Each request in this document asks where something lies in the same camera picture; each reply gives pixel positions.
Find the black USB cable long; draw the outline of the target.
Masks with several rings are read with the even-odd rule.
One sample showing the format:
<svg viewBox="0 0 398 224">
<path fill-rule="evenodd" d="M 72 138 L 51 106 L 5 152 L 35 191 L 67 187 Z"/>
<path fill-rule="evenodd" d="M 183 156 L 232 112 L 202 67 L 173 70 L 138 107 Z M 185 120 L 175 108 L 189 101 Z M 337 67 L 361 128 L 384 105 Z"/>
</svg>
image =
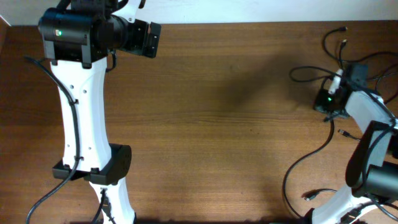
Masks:
<svg viewBox="0 0 398 224">
<path fill-rule="evenodd" d="M 300 157 L 299 159 L 297 159 L 285 172 L 284 174 L 284 178 L 282 180 L 282 197 L 284 199 L 284 202 L 286 203 L 287 208 L 289 209 L 289 211 L 298 219 L 303 218 L 303 216 L 301 216 L 301 214 L 299 214 L 294 207 L 292 206 L 292 204 L 289 201 L 289 198 L 287 196 L 287 181 L 289 178 L 290 173 L 293 171 L 293 169 L 298 166 L 301 162 L 303 162 L 304 160 L 308 159 L 311 156 L 314 156 L 315 154 L 318 154 L 320 151 L 322 151 L 325 147 L 327 147 L 327 145 L 329 145 L 329 143 L 331 142 L 331 140 L 333 139 L 334 136 L 334 132 L 335 132 L 335 122 L 332 119 L 331 121 L 329 121 L 330 123 L 330 131 L 328 134 L 327 139 L 325 140 L 325 142 L 318 147 L 316 150 L 311 151 L 307 154 L 305 154 L 304 156 Z"/>
</svg>

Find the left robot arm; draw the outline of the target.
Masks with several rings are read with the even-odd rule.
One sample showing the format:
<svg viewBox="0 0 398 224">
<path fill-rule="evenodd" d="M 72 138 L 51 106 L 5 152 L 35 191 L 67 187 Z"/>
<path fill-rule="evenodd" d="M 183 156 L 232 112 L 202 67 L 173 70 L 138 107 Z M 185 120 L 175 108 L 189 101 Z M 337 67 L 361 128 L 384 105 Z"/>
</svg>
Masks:
<svg viewBox="0 0 398 224">
<path fill-rule="evenodd" d="M 130 146 L 106 134 L 104 78 L 116 67 L 117 51 L 154 58 L 161 26 L 136 19 L 144 0 L 60 1 L 38 28 L 50 61 L 47 75 L 60 92 L 65 148 L 53 176 L 65 184 L 84 179 L 94 189 L 104 223 L 135 223 L 126 176 Z"/>
</svg>

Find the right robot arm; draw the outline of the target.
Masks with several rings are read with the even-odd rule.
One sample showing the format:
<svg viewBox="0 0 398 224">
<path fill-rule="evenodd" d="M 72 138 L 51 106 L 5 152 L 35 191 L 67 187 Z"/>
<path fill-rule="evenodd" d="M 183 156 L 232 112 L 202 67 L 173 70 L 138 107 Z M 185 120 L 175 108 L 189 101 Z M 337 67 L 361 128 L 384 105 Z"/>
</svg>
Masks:
<svg viewBox="0 0 398 224">
<path fill-rule="evenodd" d="M 368 68 L 358 63 L 334 74 L 326 95 L 329 108 L 352 117 L 362 137 L 345 173 L 345 184 L 325 204 L 311 209 L 307 223 L 354 223 L 378 209 L 393 220 L 387 206 L 397 201 L 397 164 L 387 162 L 397 154 L 397 118 L 379 93 L 367 87 Z"/>
</svg>

